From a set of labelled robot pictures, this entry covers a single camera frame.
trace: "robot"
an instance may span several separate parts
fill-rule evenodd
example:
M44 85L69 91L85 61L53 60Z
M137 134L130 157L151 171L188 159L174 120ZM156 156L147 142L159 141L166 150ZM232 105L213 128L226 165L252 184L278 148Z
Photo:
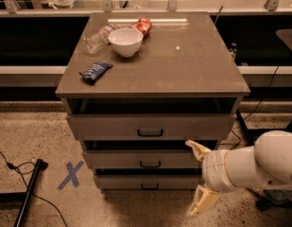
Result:
M189 213L197 217L207 211L221 194L241 188L260 188L292 193L292 133L268 131L254 146L235 150L210 150L188 140L202 162L204 185L199 185Z

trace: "bottom drawer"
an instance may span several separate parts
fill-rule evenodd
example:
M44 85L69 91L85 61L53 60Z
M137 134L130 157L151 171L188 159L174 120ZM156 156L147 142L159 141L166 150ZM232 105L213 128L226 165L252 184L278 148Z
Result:
M94 182L101 190L108 189L139 189L139 190L164 190L164 189L196 189L198 184L204 184L200 169L187 169L172 171L172 174L155 175L131 174L131 175L112 175L97 172L94 175Z

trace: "dark blue chip bag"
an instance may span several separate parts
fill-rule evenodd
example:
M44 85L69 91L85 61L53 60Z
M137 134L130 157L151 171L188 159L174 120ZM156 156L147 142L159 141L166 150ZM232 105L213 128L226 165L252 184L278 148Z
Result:
M112 65L109 63L96 61L86 72L79 73L89 84L95 84L96 81L111 67Z

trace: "floor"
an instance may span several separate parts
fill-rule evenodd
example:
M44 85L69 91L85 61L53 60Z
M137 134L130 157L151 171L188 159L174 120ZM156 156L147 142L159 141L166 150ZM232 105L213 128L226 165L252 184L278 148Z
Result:
M240 106L248 115L258 102ZM292 119L292 102L262 102L246 121L252 128L284 128ZM233 131L246 143L236 122ZM230 133L225 142L237 142ZM192 226L292 226L292 210L271 208L260 212L257 199L246 189L225 194L199 218L187 216L194 191L109 191L101 193L93 173L82 163L77 186L60 184L68 175L66 165L83 161L81 147L66 121L60 102L0 102L0 150L15 166L41 158L49 166L40 175L35 195L53 202L71 227L192 227ZM31 166L21 167L28 172ZM0 155L0 193L25 191L20 175L7 168ZM0 227L13 226L18 205L0 205ZM65 226L49 203L32 197L25 226Z

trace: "blue tape x mark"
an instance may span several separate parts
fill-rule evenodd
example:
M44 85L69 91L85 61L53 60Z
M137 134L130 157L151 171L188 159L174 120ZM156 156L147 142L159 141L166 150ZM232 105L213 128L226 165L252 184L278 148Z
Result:
M75 167L72 166L72 163L67 164L67 169L69 171L69 175L58 186L58 190L62 190L70 182L70 180L72 181L72 184L74 187L79 186L79 182L78 182L76 173L81 168L81 166L83 164L84 164L83 161L80 161Z

